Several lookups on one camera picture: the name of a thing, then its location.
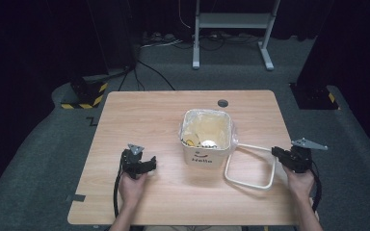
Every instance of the hazard tape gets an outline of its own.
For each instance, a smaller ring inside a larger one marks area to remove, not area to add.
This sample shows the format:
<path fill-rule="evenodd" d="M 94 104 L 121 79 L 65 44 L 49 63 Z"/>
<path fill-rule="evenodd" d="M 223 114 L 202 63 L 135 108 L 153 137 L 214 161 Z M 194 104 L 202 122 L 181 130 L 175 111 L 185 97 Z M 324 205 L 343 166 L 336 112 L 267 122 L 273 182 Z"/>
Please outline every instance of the hazard tape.
<path fill-rule="evenodd" d="M 338 103 L 335 101 L 335 97 L 330 93 L 329 94 L 329 99 L 331 101 L 331 103 L 334 105 L 334 107 L 338 110 L 340 110 L 339 106 L 338 106 Z"/>
<path fill-rule="evenodd" d="M 103 98 L 104 91 L 107 88 L 107 83 L 103 84 L 98 90 L 98 96 L 92 104 L 79 104 L 79 103 L 61 103 L 63 109 L 92 109 L 97 108 Z"/>

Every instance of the yellow black tape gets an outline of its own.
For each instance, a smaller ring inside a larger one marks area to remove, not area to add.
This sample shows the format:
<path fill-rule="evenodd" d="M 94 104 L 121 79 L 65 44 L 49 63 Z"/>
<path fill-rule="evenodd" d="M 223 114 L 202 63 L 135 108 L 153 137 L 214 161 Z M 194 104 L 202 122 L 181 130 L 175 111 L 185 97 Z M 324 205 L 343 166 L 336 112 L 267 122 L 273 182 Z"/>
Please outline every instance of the yellow black tape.
<path fill-rule="evenodd" d="M 98 105 L 100 104 L 104 91 L 107 88 L 107 83 L 103 84 L 100 89 L 98 90 L 98 95 L 96 98 L 93 99 L 92 104 L 81 104 L 81 103 L 61 103 L 63 109 L 92 109 L 92 108 L 97 108 Z"/>
<path fill-rule="evenodd" d="M 335 97 L 331 93 L 329 94 L 329 99 L 331 100 L 331 103 L 335 102 Z"/>

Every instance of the human hand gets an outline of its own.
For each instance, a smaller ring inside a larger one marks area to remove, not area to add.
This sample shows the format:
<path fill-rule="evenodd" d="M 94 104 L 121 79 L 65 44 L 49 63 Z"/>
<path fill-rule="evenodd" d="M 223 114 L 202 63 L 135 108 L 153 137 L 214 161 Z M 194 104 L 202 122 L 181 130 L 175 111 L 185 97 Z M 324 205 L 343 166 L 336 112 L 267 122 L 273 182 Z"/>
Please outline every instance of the human hand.
<path fill-rule="evenodd" d="M 288 178 L 288 188 L 290 192 L 298 199 L 306 199 L 311 193 L 314 185 L 314 175 L 310 170 L 304 173 L 295 173 L 288 167 L 283 166 Z"/>
<path fill-rule="evenodd" d="M 137 180 L 134 180 L 128 173 L 122 174 L 119 180 L 119 194 L 124 202 L 123 206 L 137 206 L 144 193 L 146 177 L 147 173 L 144 173 Z"/>

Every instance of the dark background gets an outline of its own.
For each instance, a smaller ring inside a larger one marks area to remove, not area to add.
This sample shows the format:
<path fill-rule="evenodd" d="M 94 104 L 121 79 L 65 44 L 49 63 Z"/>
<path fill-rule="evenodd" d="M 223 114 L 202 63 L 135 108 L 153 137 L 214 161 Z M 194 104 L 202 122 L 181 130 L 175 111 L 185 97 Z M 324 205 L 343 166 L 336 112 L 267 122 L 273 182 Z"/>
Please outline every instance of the dark background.
<path fill-rule="evenodd" d="M 213 12 L 272 8 L 268 1 L 201 2 L 203 11 Z M 181 1 L 180 6 L 191 29 L 180 22 L 176 1 L 130 1 L 130 10 L 126 1 L 119 3 L 0 0 L 0 176 L 23 140 L 53 110 L 56 87 L 74 77 L 109 74 L 135 64 L 131 45 L 140 32 L 190 40 L 195 1 Z M 124 14 L 117 17 L 107 9 Z M 101 12 L 109 17 L 96 18 Z M 291 36 L 319 36 L 304 66 L 308 74 L 300 78 L 309 85 L 337 85 L 370 137 L 370 0 L 281 1 L 272 37 Z"/>

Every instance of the hand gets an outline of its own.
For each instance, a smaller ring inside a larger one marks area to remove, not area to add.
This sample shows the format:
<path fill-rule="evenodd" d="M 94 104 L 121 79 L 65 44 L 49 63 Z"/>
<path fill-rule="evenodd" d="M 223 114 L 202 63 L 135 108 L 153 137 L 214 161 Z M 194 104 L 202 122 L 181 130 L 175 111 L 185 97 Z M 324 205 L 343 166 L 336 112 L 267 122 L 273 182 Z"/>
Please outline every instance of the hand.
<path fill-rule="evenodd" d="M 287 174 L 290 192 L 297 196 L 297 198 L 308 200 L 312 186 L 314 185 L 314 175 L 311 171 L 307 170 L 304 173 L 295 173 L 288 167 L 283 166 L 283 169 Z"/>
<path fill-rule="evenodd" d="M 132 179 L 127 173 L 123 173 L 119 180 L 119 194 L 123 206 L 136 207 L 144 193 L 147 173 L 142 174 L 137 180 Z"/>
<path fill-rule="evenodd" d="M 119 215 L 110 227 L 110 231 L 128 231 L 134 218 L 138 202 L 144 193 L 147 174 L 144 173 L 137 180 L 132 179 L 127 173 L 123 173 L 119 179 L 119 194 L 122 198 L 122 207 Z"/>

